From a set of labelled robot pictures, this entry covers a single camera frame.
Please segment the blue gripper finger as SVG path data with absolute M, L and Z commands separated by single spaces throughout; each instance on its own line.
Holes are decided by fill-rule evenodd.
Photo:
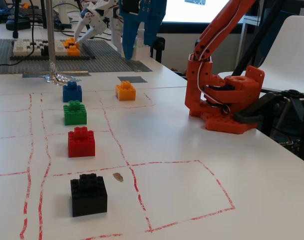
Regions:
M 147 21 L 144 24 L 144 44 L 150 47 L 153 46 L 156 35 L 159 29 L 159 24 L 153 21 Z
M 127 60 L 131 60 L 133 55 L 133 46 L 136 40 L 139 25 L 141 23 L 141 18 L 138 14 L 134 15 L 126 12 L 122 12 L 121 16 L 124 20 L 122 35 L 123 52 L 125 58 Z

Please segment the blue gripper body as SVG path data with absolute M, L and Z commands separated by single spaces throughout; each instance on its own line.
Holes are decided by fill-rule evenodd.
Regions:
M 120 0 L 120 14 L 125 23 L 141 23 L 157 19 L 162 22 L 166 13 L 166 0 Z

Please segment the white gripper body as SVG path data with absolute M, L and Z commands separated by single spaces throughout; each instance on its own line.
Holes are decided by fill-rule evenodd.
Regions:
M 98 0 L 95 4 L 88 2 L 85 5 L 85 9 L 82 11 L 81 16 L 92 15 L 89 28 L 93 27 L 100 31 L 100 34 L 107 29 L 107 21 L 111 18 L 112 10 L 119 7 L 118 0 Z

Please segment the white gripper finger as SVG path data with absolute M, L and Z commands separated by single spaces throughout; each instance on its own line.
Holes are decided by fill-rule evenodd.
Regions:
M 90 23 L 92 20 L 92 15 L 80 16 L 76 29 L 74 31 L 74 38 L 79 38 L 79 34 L 83 28 Z
M 78 28 L 75 31 L 75 42 L 76 43 L 81 43 L 85 40 L 90 39 L 91 37 L 99 35 L 100 31 L 98 31 L 98 29 L 96 29 L 96 28 L 90 27 L 90 29 L 84 35 L 82 35 L 81 37 L 79 37 L 80 33 L 81 33 L 81 28 Z

